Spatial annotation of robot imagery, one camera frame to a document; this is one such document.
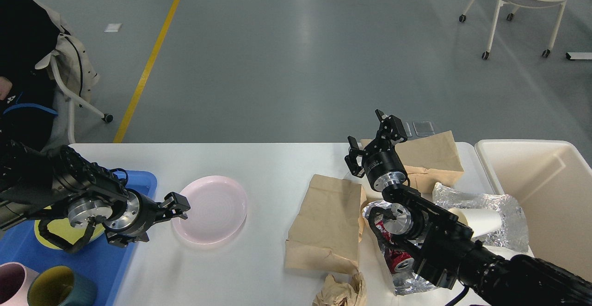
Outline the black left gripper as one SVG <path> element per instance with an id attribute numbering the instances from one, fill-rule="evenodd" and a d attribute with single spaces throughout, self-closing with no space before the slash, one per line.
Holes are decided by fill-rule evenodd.
<path id="1" fill-rule="evenodd" d="M 106 240 L 110 245 L 125 248 L 129 243 L 148 242 L 147 230 L 156 221 L 170 221 L 172 218 L 188 219 L 191 209 L 188 199 L 176 192 L 170 192 L 162 202 L 131 190 L 128 200 L 114 208 L 112 217 L 104 222 Z"/>

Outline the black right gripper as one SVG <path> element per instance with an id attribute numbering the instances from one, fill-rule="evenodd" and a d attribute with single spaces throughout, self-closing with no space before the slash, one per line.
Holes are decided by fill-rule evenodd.
<path id="1" fill-rule="evenodd" d="M 401 119 L 379 109 L 375 113 L 380 122 L 376 138 L 360 149 L 357 139 L 348 136 L 345 162 L 351 175 L 363 178 L 366 174 L 372 190 L 381 192 L 391 184 L 405 184 L 408 180 L 407 171 L 394 150 L 394 145 L 406 142 L 408 135 Z"/>

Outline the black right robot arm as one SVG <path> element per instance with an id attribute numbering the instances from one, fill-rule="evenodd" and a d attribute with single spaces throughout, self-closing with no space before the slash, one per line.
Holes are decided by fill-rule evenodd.
<path id="1" fill-rule="evenodd" d="M 412 270 L 436 287 L 464 289 L 450 305 L 473 290 L 492 306 L 589 306 L 591 283 L 550 262 L 527 255 L 511 259 L 495 255 L 482 242 L 472 241 L 472 229 L 457 215 L 423 198 L 410 186 L 408 173 L 395 151 L 407 135 L 401 119 L 376 110 L 376 137 L 359 148 L 348 137 L 345 157 L 350 172 L 366 176 L 387 208 L 372 207 L 368 222 L 379 243 L 404 251 L 414 260 Z"/>

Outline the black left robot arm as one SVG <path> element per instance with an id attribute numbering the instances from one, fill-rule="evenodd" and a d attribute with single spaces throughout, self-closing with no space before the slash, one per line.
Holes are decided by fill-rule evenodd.
<path id="1" fill-rule="evenodd" d="M 1 142 L 1 229 L 38 221 L 39 234 L 73 254 L 97 226 L 110 245 L 147 242 L 147 230 L 172 218 L 186 219 L 191 206 L 171 192 L 155 202 L 127 188 L 129 174 L 84 159 L 69 146 L 40 153 L 16 141 Z"/>

